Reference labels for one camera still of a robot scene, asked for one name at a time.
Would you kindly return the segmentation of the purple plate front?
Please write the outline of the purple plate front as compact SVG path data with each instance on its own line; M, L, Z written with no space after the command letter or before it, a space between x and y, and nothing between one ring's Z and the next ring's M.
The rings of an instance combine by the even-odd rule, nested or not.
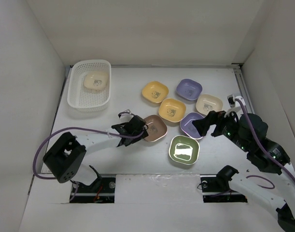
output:
M197 112L188 113L181 121L181 130L190 138L200 140L203 138L193 125L193 121L203 119L204 116Z

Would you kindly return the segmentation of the purple plate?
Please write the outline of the purple plate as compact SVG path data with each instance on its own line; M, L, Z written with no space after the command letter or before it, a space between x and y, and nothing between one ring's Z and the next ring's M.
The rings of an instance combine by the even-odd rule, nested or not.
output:
M203 119L204 116L197 112L188 113L181 121L181 130L190 138L200 140L203 138L193 125L193 121Z
M176 87L177 94L188 101L196 101L202 90L202 85L192 79L183 79Z

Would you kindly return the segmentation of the brown plate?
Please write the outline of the brown plate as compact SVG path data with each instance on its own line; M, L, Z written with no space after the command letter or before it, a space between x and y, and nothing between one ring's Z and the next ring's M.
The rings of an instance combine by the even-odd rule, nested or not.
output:
M150 115L147 116L144 120L148 126L148 136L144 138L145 141L155 142L163 138L167 134L167 126L160 116Z

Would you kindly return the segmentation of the cream plate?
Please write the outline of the cream plate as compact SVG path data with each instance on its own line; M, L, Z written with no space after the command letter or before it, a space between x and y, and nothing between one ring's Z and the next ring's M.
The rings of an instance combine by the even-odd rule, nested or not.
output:
M203 115L207 115L210 111L222 111L222 108L222 100L209 94L201 94L196 102L196 110Z
M109 74L104 71L90 71L84 79L84 86L87 89L101 91L103 90L109 80Z

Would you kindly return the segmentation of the green plate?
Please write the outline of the green plate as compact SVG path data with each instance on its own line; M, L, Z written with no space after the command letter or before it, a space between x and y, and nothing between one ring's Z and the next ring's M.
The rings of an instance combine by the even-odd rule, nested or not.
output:
M169 146L169 157L177 163L193 165L197 162L200 145L197 140L177 135L172 138Z

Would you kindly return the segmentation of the yellow plate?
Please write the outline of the yellow plate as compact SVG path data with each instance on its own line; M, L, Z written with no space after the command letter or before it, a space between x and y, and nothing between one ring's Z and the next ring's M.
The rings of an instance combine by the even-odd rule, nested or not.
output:
M161 118L173 123L180 122L184 118L185 112L186 105L173 98L164 99L158 109Z
M169 94L169 89L158 81L151 81L142 89L141 93L146 100L152 103L161 103Z

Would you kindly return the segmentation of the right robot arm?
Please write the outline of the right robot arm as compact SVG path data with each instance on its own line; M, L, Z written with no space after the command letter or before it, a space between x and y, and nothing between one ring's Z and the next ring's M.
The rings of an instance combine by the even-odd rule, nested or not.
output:
M258 115L211 111L203 119L192 122L198 133L205 136L214 125L213 137L225 136L246 153L247 160L267 176L280 196L260 187L232 166L223 167L207 179L212 186L201 183L207 197L220 200L236 192L263 207L285 232L295 232L295 171L290 158L278 143L266 137L268 125Z

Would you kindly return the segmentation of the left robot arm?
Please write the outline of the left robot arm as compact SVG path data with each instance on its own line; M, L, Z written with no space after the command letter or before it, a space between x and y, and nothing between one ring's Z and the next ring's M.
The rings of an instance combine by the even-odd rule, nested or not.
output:
M61 132L63 134L45 153L44 164L58 183L73 181L96 192L102 177L91 164L84 167L86 155L134 144L148 136L148 125L140 116L133 115L128 122L112 125L105 131L71 127Z

